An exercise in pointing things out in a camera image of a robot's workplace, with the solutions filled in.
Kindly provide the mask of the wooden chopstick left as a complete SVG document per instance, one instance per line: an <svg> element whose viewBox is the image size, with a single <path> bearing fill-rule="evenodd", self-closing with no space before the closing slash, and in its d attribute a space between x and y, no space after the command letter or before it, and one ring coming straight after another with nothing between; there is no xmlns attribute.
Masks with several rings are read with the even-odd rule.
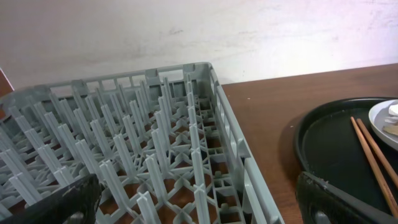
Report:
<svg viewBox="0 0 398 224"><path fill-rule="evenodd" d="M354 120L353 117L350 117L350 120L353 124L354 130L355 130L357 137L361 143L361 146L363 147L363 151L364 151L366 158L371 166L371 169L376 177L376 180L382 190L383 196L384 196L393 216L395 218L397 218L397 203L392 195L392 192L391 192L384 176L382 175L382 172L376 162L376 159L374 158L374 156L371 152L368 142L365 140L364 135L360 131L360 128L359 128L357 122Z"/></svg>

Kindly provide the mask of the grey-white plate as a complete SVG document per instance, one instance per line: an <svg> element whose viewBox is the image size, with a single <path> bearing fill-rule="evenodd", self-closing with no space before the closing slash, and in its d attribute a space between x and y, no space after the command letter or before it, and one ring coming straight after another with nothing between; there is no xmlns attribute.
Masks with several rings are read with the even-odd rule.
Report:
<svg viewBox="0 0 398 224"><path fill-rule="evenodd" d="M395 136L383 131L383 126L387 124L385 118L388 116L388 108L390 105L397 105L397 99L382 101L374 105L369 110L369 120L376 135L388 146L397 150L397 135Z"/></svg>

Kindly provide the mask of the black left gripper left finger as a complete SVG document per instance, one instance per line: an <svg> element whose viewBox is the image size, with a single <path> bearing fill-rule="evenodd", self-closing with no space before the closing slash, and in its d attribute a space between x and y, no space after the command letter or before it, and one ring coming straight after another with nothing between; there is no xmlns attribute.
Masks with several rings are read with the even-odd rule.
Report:
<svg viewBox="0 0 398 224"><path fill-rule="evenodd" d="M97 175L87 175L56 191L1 224L94 223L102 195Z"/></svg>

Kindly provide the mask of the round black tray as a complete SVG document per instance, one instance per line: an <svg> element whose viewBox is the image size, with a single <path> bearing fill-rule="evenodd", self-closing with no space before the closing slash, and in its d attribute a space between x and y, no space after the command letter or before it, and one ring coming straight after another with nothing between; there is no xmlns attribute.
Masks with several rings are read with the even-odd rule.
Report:
<svg viewBox="0 0 398 224"><path fill-rule="evenodd" d="M353 98L315 108L297 126L294 147L303 172L393 216L350 120L350 117L362 120L396 170L397 150L376 135L369 120L369 110L387 100L395 99Z"/></svg>

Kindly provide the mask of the tissue scrap on plate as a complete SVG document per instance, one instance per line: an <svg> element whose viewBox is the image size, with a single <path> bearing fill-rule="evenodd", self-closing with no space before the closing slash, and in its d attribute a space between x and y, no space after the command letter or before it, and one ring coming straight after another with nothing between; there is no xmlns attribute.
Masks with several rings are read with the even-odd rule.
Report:
<svg viewBox="0 0 398 224"><path fill-rule="evenodd" d="M385 122L387 123L383 126L383 131L397 135L397 105L390 105L388 108L388 116L385 118Z"/></svg>

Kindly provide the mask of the wooden chopstick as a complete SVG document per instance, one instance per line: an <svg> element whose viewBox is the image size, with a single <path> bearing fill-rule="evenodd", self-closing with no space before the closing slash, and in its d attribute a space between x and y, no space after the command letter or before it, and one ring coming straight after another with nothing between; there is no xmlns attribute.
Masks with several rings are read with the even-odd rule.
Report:
<svg viewBox="0 0 398 224"><path fill-rule="evenodd" d="M367 128L365 127L364 123L361 119L356 120L357 125L359 126L361 132L364 134L366 140L370 143L373 151L377 155L378 159L381 161L382 165L384 166L385 170L389 174L389 177L392 179L394 185L398 187L398 176L395 170L392 168L388 160L386 159L385 155L382 153L380 147L377 145Z"/></svg>
<svg viewBox="0 0 398 224"><path fill-rule="evenodd" d="M392 192L391 192L384 176L382 175L382 172L376 162L376 159L374 158L374 156L371 152L368 142L365 140L364 135L360 131L360 128L359 128L357 122L354 120L353 117L350 117L350 120L353 124L354 130L355 130L357 137L361 143L361 146L363 147L363 151L364 151L366 158L371 166L371 169L376 177L376 180L382 190L383 196L384 196L393 216L395 218L397 218L397 203L392 195Z"/></svg>

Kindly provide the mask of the wooden chopstick right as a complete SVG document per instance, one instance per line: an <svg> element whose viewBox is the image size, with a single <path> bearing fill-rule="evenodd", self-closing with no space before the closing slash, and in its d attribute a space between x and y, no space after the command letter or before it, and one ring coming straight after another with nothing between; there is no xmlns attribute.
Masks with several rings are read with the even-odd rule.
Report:
<svg viewBox="0 0 398 224"><path fill-rule="evenodd" d="M382 153L380 147L377 145L367 128L365 127L364 123L361 119L356 120L357 125L359 126L361 132L364 134L366 140L370 143L373 151L377 155L378 159L381 161L382 165L384 166L385 170L389 174L389 177L392 179L394 185L398 187L398 176L395 170L392 168L388 160L386 159L385 155Z"/></svg>

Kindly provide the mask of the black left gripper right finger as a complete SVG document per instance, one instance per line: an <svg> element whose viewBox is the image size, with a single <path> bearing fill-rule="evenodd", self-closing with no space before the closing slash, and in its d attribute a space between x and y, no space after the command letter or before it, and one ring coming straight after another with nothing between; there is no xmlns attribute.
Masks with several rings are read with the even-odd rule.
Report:
<svg viewBox="0 0 398 224"><path fill-rule="evenodd" d="M298 176L295 196L304 223L397 224L397 218L308 172Z"/></svg>

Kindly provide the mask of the grey plastic dishwasher rack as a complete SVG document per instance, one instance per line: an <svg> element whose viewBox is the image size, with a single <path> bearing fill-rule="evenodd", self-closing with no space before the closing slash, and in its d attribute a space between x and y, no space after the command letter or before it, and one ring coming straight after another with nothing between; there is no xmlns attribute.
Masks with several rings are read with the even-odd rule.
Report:
<svg viewBox="0 0 398 224"><path fill-rule="evenodd" d="M282 223L208 62L1 98L1 221L90 174L94 223Z"/></svg>

